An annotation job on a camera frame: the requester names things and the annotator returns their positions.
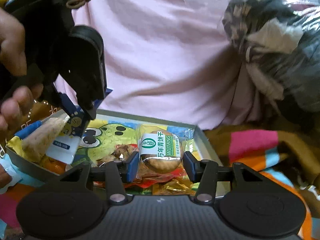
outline tray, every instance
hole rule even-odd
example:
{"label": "tray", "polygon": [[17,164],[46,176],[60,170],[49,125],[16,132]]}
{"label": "tray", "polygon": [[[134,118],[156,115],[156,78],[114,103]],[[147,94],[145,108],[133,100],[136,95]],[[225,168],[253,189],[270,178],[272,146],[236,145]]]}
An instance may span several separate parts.
{"label": "tray", "polygon": [[[50,117],[59,117],[65,114],[63,110],[58,111],[55,114],[52,114]],[[131,114],[124,114],[118,112],[112,112],[108,110],[97,110],[97,117],[96,119],[100,120],[107,120],[107,121],[119,121],[123,122],[130,122],[130,123],[143,123],[143,124],[158,124],[158,125],[165,125],[165,126],[175,126],[175,127],[183,127],[183,128],[190,128],[194,131],[194,143],[198,150],[201,159],[209,159],[216,161],[219,165],[222,165],[220,159],[218,158],[216,152],[211,147],[208,139],[206,138],[205,134],[202,130],[199,129],[196,125],[190,125],[185,123],[179,122],[171,122],[160,120],[156,118],[149,118],[149,117],[142,117],[137,115]],[[33,178],[39,179],[40,181],[46,182],[47,180],[51,179],[57,174],[48,171],[35,163],[29,162],[26,159],[22,158],[20,155],[16,154],[13,149],[6,146],[7,154],[10,156],[12,163],[19,168],[25,174],[32,176]],[[229,183],[227,182],[219,182],[217,186],[217,196],[223,196],[226,192],[229,191]]]}

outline snack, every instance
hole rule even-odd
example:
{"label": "snack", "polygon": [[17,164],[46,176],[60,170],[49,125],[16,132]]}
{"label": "snack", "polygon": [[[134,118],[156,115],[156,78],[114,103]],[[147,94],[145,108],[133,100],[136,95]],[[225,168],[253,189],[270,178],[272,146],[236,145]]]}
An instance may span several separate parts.
{"label": "snack", "polygon": [[138,151],[138,146],[136,144],[116,145],[116,149],[111,155],[104,156],[97,160],[97,165],[100,167],[103,164],[114,160],[125,161],[134,151]]}
{"label": "snack", "polygon": [[141,160],[156,173],[165,174],[178,168],[183,152],[178,136],[166,130],[155,127],[154,131],[141,137]]}
{"label": "snack", "polygon": [[124,187],[128,188],[136,185],[141,188],[148,188],[156,183],[168,182],[173,178],[184,177],[186,175],[186,171],[182,164],[180,164],[174,171],[166,174],[159,174],[147,168],[141,161],[138,167],[138,177],[133,183],[124,184]]}
{"label": "snack", "polygon": [[62,118],[50,118],[25,138],[22,141],[22,150],[28,155],[28,159],[39,163],[64,125],[65,120]]}
{"label": "snack", "polygon": [[188,177],[175,178],[166,183],[156,183],[152,187],[153,195],[191,195],[196,191],[192,189],[192,182]]}
{"label": "snack", "polygon": [[137,145],[135,144],[123,144],[117,145],[113,154],[120,160],[126,160],[134,151],[137,151]]}
{"label": "snack", "polygon": [[0,164],[0,188],[9,184],[12,181],[12,177],[5,171],[3,166]]}
{"label": "snack", "polygon": [[66,166],[67,166],[65,163],[57,161],[46,155],[41,159],[39,165],[45,168],[46,170],[52,171],[59,175],[66,172]]}

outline finger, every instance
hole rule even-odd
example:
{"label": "finger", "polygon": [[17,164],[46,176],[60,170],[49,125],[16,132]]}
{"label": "finger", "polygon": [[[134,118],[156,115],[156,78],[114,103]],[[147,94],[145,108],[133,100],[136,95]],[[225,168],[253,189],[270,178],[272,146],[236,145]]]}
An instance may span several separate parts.
{"label": "finger", "polygon": [[0,141],[3,141],[6,139],[8,133],[8,124],[5,118],[0,115]]}
{"label": "finger", "polygon": [[32,92],[33,98],[34,99],[39,98],[42,94],[42,90],[43,90],[42,84],[38,84],[38,85],[35,85],[34,87],[32,87],[31,92]]}
{"label": "finger", "polygon": [[0,9],[0,61],[14,76],[27,74],[23,25]]}
{"label": "finger", "polygon": [[15,129],[18,127],[19,122],[22,119],[22,112],[19,104],[13,98],[9,98],[2,103],[1,114],[7,121],[8,129]]}
{"label": "finger", "polygon": [[22,115],[27,114],[33,106],[33,95],[26,86],[19,87],[12,95],[19,104]]}

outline pink fabric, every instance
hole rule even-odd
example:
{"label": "pink fabric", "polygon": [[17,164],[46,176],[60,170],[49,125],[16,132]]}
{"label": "pink fabric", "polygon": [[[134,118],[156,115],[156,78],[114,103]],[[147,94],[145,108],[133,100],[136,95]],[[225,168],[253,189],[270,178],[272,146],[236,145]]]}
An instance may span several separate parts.
{"label": "pink fabric", "polygon": [[[114,91],[101,108],[201,129],[257,119],[259,97],[220,24],[228,1],[92,0],[74,11],[104,40]],[[61,77],[56,86],[76,102]]]}
{"label": "pink fabric", "polygon": [[18,202],[6,194],[0,194],[0,219],[12,228],[20,227],[16,217],[17,205]]}
{"label": "pink fabric", "polygon": [[249,130],[231,133],[229,161],[243,158],[248,152],[273,149],[278,145],[278,133],[267,130]]}

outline screw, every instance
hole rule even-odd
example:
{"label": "screw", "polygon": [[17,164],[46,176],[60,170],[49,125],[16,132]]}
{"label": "screw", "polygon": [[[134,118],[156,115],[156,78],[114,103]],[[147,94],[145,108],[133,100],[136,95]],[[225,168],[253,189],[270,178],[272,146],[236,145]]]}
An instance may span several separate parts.
{"label": "screw", "polygon": [[113,194],[110,196],[110,200],[112,202],[116,202],[116,203],[119,203],[119,202],[122,202],[125,200],[125,196],[122,195],[122,194]]}
{"label": "screw", "polygon": [[200,202],[208,203],[212,200],[212,196],[209,194],[199,194],[197,200]]}
{"label": "screw", "polygon": [[210,160],[201,160],[202,163],[208,163]]}

